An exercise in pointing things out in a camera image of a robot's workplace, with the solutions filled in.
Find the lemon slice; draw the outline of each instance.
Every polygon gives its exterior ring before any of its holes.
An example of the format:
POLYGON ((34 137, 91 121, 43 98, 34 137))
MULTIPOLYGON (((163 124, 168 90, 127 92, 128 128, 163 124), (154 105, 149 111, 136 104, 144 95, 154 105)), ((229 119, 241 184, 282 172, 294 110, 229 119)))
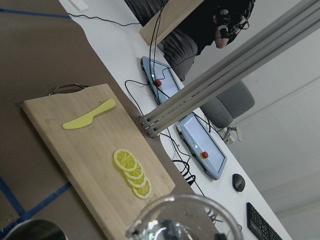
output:
POLYGON ((146 184, 147 177, 144 173, 144 174, 142 174, 142 177, 140 177, 139 179, 130 179, 130 178, 126 177, 126 180, 132 187, 141 188, 146 184))
POLYGON ((134 195, 136 195, 138 198, 140 199, 147 199, 150 197, 151 193, 152 193, 152 186, 150 183, 150 180, 146 178, 145 184, 142 187, 132 187, 132 191, 134 193, 134 195))
POLYGON ((144 168, 142 167, 142 164, 136 160, 137 162, 137 166, 135 168, 135 170, 133 171, 123 171, 123 174, 128 178, 128 179, 140 179, 142 177, 142 175, 144 174, 144 168))
POLYGON ((138 162, 134 155, 126 149, 117 149, 113 153, 114 163, 123 171, 133 171, 137 168, 138 162))

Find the power cord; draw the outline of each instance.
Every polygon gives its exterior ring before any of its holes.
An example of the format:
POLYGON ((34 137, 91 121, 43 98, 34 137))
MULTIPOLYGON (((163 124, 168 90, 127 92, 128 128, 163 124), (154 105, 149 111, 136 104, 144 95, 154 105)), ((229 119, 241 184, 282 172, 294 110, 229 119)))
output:
POLYGON ((100 20, 102 20, 102 21, 106 21, 106 22, 109 22, 109 23, 118 24, 118 25, 120 25, 120 26, 122 26, 122 27, 126 27, 126 26, 129 26, 129 25, 138 25, 138 24, 140 24, 139 22, 137 22, 137 23, 121 24, 121 23, 118 23, 118 22, 116 22, 116 21, 112 21, 112 20, 109 20, 109 19, 103 19, 103 18, 101 18, 101 17, 99 17, 99 16, 87 16, 87 15, 84 15, 84 14, 74 15, 74 14, 69 13, 69 12, 67 12, 67 13, 68 13, 69 15, 73 16, 73 17, 86 17, 86 18, 88 18, 88 19, 100 19, 100 20))
MULTIPOLYGON (((154 77, 156 75, 156 73, 155 73, 155 61, 156 61, 156 47, 157 47, 158 30, 159 30, 159 27, 160 27, 162 11, 163 11, 164 7, 166 6, 166 4, 163 5, 163 0, 161 0, 160 13, 159 13, 159 16, 157 17, 155 25, 154 25, 154 29, 153 29, 152 37, 151 37, 150 48, 149 48, 149 71, 150 71, 151 81, 152 81, 153 84, 155 83, 154 77), (154 41, 154 55, 153 55, 153 73, 154 73, 154 75, 152 74, 152 71, 151 71, 151 50, 152 50, 153 41, 154 41)), ((157 91, 156 91, 157 92, 157 98, 159 99, 159 88, 157 87, 156 89, 157 89, 157 91)))
POLYGON ((134 96, 132 96, 131 92, 130 92, 129 89, 128 89, 128 86, 127 86, 127 83, 128 83, 128 82, 141 84, 141 85, 143 85, 143 86, 149 86, 150 84, 145 84, 145 83, 142 83, 142 82, 139 82, 139 81, 134 81, 134 80, 126 80, 126 81, 124 82, 124 86, 125 86, 126 91, 127 91, 128 94, 130 95, 130 97, 132 98, 132 100, 135 102, 135 104, 136 104, 136 106, 138 107, 141 115, 143 116, 144 114, 143 114, 143 112, 142 112, 139 104, 137 103, 136 99, 134 98, 134 96))
POLYGON ((206 115, 204 115, 205 117, 206 117, 206 119, 207 119, 207 121, 206 120, 204 120, 202 117, 200 117, 199 115, 197 115, 194 111, 192 112, 197 118, 199 118, 200 120, 202 120, 204 123, 206 123, 206 124, 208 124, 209 125, 209 133, 211 132, 211 128, 216 132, 216 134, 223 140, 223 137, 222 136, 220 136, 220 134, 219 134, 219 132, 210 124, 210 121, 209 121, 209 119, 208 119, 208 117, 206 116, 206 115))
POLYGON ((163 80, 163 79, 166 78, 166 77, 165 77, 165 74, 164 74, 165 70, 175 68, 175 67, 177 67, 178 65, 182 64, 184 61, 186 61, 186 60, 188 60, 188 59, 196 56, 197 54, 198 54, 198 53, 195 53, 195 54, 193 54, 192 56, 189 56, 189 57, 185 58, 184 60, 182 60, 181 62, 179 62, 178 64, 176 64, 176 65, 174 65, 174 66, 170 66, 170 67, 164 68, 164 69, 162 70, 162 76, 163 76, 163 77, 162 77, 162 78, 158 78, 157 80, 163 80))
MULTIPOLYGON (((182 159, 181 155, 177 152, 179 158, 180 158, 181 161, 183 161, 184 164, 185 164, 184 169, 188 169, 188 168, 190 169, 190 166, 189 166, 189 164, 188 164, 188 161, 189 161, 190 158, 191 158, 190 155, 181 152, 180 149, 179 149, 179 147, 178 147, 178 145, 177 145, 177 143, 176 143, 176 141, 175 141, 171 136, 166 135, 166 134, 164 134, 164 133, 160 133, 160 134, 161 134, 161 135, 164 135, 164 136, 166 136, 167 138, 170 138, 170 139, 171 139, 171 141, 174 143, 174 149, 175 149, 176 151, 179 151, 181 154, 186 155, 186 156, 189 157, 187 161, 184 161, 184 160, 182 159)), ((195 176, 195 175, 192 175, 189 170, 187 170, 187 174, 188 174, 188 173, 190 174, 190 178, 189 178, 189 179, 192 178, 192 180, 193 180, 192 184, 194 183, 194 184, 197 186, 197 188, 200 190, 201 194, 205 197, 204 192, 202 191, 202 189, 200 188, 200 186, 198 185, 198 183, 197 183, 197 181, 196 181, 196 176, 195 176)))

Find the glass pitcher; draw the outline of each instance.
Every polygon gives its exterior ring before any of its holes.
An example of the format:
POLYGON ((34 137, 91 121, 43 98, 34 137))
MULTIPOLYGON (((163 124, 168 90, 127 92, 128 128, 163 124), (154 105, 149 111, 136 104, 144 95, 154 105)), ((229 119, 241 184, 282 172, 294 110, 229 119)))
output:
POLYGON ((199 195, 161 197, 126 230, 130 240, 243 240, 234 217, 219 203, 199 195))

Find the emergency stop button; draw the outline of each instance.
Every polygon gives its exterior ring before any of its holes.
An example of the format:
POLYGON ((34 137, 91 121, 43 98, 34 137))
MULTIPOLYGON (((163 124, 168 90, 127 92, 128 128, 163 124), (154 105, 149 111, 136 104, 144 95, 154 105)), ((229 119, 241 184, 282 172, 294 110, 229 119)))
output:
POLYGON ((160 86, 162 85, 162 82, 161 82, 160 80, 155 80, 154 85, 155 85, 157 88, 160 88, 160 86))
POLYGON ((204 151, 204 152, 200 153, 200 156, 203 160, 205 160, 209 157, 209 154, 206 151, 204 151))

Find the black keyboard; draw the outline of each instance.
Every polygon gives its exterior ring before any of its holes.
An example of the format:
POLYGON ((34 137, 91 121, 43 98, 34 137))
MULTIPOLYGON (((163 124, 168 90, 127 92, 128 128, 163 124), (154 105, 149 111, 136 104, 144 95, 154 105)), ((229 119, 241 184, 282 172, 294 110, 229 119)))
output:
POLYGON ((250 202, 246 203, 246 224, 259 240, 282 240, 250 202))

